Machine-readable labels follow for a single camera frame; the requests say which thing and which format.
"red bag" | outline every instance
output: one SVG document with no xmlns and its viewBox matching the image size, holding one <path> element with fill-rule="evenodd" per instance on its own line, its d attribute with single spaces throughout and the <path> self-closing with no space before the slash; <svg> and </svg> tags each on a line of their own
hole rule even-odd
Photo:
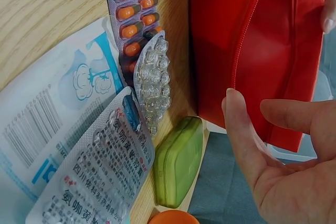
<svg viewBox="0 0 336 224">
<path fill-rule="evenodd" d="M 226 89 L 240 91 L 257 133 L 297 152 L 302 133 L 268 123 L 263 99 L 311 101 L 324 0 L 191 0 L 199 116 L 225 127 Z"/>
</svg>

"blister pack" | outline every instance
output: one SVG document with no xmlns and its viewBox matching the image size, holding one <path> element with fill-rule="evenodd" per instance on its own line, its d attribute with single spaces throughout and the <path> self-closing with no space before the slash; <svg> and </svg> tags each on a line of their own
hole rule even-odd
<svg viewBox="0 0 336 224">
<path fill-rule="evenodd" d="M 148 41 L 162 30 L 159 0 L 107 0 L 115 41 L 119 49 L 119 63 L 128 85 L 133 86 L 136 60 Z"/>
<path fill-rule="evenodd" d="M 171 105 L 167 50 L 165 31 L 161 31 L 143 48 L 134 67 L 134 89 L 152 136 Z"/>
<path fill-rule="evenodd" d="M 139 111 L 124 88 L 62 162 L 26 223 L 124 223 L 155 155 Z"/>
</svg>

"orange capsule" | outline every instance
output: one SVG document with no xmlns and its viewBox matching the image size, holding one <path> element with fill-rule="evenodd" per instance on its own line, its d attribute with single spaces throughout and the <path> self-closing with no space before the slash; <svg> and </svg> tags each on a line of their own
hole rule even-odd
<svg viewBox="0 0 336 224">
<path fill-rule="evenodd" d="M 158 2 L 159 0 L 140 0 L 140 5 L 143 9 L 147 9 L 156 5 Z"/>
<path fill-rule="evenodd" d="M 121 8 L 117 12 L 117 18 L 118 19 L 128 19 L 135 14 L 137 14 L 139 11 L 141 11 L 141 5 L 139 4 L 134 4 L 130 5 L 124 8 Z"/>
<path fill-rule="evenodd" d="M 143 23 L 138 21 L 134 23 L 133 25 L 127 26 L 121 30 L 121 37 L 123 39 L 130 39 L 134 35 L 136 35 L 138 32 L 140 32 L 143 29 Z"/>
<path fill-rule="evenodd" d="M 158 21 L 160 19 L 159 13 L 152 13 L 150 15 L 146 15 L 142 18 L 142 22 L 144 22 L 145 26 L 149 26 L 150 24 Z"/>
<path fill-rule="evenodd" d="M 155 27 L 153 30 L 151 31 L 146 31 L 143 36 L 147 39 L 150 40 L 151 38 L 153 38 L 156 34 L 158 34 L 159 32 L 162 31 L 162 27 L 161 26 L 157 26 Z"/>
<path fill-rule="evenodd" d="M 131 73 L 134 73 L 134 69 L 135 69 L 135 65 L 137 64 L 136 63 L 137 61 L 131 63 L 128 67 L 128 70 L 131 72 Z"/>
<path fill-rule="evenodd" d="M 147 44 L 147 40 L 145 38 L 141 38 L 137 42 L 130 43 L 125 48 L 125 55 L 128 57 L 134 57 L 140 53 L 142 48 Z"/>
</svg>

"wood grain surface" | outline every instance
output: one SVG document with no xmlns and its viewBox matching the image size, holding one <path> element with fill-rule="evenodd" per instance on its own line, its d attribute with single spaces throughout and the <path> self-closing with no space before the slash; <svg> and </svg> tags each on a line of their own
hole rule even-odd
<svg viewBox="0 0 336 224">
<path fill-rule="evenodd" d="M 182 117 L 195 114 L 188 64 L 188 0 L 160 0 L 158 10 L 170 46 L 172 106 L 153 140 L 155 146 Z M 0 0 L 0 90 L 61 40 L 107 14 L 106 0 Z M 154 208 L 152 173 L 132 208 L 131 223 L 147 223 Z"/>
</svg>

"green pill box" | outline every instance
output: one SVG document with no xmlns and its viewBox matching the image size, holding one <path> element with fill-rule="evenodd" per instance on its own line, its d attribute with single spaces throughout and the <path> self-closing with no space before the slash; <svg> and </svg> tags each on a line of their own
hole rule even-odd
<svg viewBox="0 0 336 224">
<path fill-rule="evenodd" d="M 156 150 L 154 178 L 159 205 L 177 208 L 188 193 L 200 166 L 202 120 L 185 117 Z"/>
</svg>

